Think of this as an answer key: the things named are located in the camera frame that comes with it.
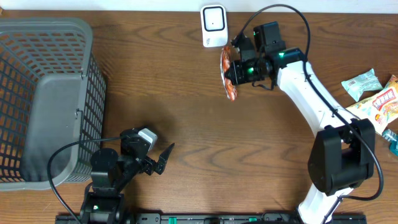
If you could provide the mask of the orange Top chocolate bar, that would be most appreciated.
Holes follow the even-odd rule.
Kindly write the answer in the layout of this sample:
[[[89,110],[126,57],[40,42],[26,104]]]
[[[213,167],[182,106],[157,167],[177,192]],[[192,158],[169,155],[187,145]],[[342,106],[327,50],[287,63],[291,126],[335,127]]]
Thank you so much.
[[[220,55],[221,79],[223,81],[223,86],[227,98],[230,101],[234,101],[237,97],[237,90],[236,87],[232,84],[232,81],[226,76],[230,66],[231,66],[231,49],[228,46],[224,46],[221,50],[221,55]]]

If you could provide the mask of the teal wet wipes pack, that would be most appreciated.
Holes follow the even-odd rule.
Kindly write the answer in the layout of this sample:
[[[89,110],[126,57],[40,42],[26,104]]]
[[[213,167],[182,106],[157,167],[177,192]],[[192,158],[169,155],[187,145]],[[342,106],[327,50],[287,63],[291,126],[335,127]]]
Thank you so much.
[[[378,91],[383,89],[373,68],[354,78],[342,81],[341,85],[355,102],[360,100],[365,91]]]

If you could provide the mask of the yellow wiper bag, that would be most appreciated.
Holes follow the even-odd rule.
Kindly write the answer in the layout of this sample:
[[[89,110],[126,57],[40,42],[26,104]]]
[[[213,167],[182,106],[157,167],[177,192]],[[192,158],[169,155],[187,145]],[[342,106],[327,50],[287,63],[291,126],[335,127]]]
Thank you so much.
[[[370,120],[376,133],[381,135],[387,125],[397,119],[397,107],[397,77],[392,75],[379,93],[346,109],[360,119]]]

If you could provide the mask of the blue mouthwash bottle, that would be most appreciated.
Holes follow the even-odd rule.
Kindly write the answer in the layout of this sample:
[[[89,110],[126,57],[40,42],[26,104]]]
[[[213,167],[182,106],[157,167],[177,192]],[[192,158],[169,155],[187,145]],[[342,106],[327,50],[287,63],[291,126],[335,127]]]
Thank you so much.
[[[390,143],[389,150],[395,155],[398,156],[397,153],[397,134],[393,132],[391,129],[386,129],[382,133],[382,137]]]

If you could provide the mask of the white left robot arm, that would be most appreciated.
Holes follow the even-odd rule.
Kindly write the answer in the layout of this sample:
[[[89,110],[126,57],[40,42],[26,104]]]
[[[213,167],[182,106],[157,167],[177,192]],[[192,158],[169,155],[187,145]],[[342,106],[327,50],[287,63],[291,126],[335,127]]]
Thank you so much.
[[[125,129],[118,139],[121,141],[120,153],[102,148],[91,156],[90,187],[93,190],[85,190],[81,223],[135,223],[134,215],[125,205],[123,189],[138,174],[162,174],[175,146],[172,143],[155,161],[147,155],[157,140],[151,130]]]

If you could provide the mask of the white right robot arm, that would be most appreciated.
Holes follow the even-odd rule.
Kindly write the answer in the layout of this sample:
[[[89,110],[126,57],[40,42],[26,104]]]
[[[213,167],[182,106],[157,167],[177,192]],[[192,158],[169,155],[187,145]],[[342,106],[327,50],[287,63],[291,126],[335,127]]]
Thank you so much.
[[[240,34],[233,47],[238,60],[231,59],[228,46],[220,57],[228,98],[236,99],[238,85],[270,78],[271,86],[294,102],[315,136],[308,159],[312,185],[290,222],[335,222],[333,212],[343,199],[381,170],[374,154],[373,124],[341,107],[314,74],[306,54],[285,46],[277,22],[255,27],[253,40]]]

